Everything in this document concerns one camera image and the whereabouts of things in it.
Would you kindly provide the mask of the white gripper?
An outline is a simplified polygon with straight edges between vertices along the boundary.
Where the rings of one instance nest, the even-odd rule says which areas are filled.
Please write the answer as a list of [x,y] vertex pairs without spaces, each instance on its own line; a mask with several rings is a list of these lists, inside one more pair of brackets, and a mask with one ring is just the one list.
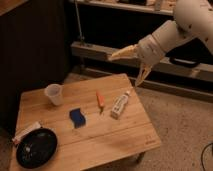
[[152,35],[142,38],[137,45],[129,45],[114,53],[109,57],[109,61],[119,59],[134,59],[138,56],[141,61],[139,74],[135,81],[135,86],[141,85],[151,72],[151,67],[158,64],[164,57],[165,52]]

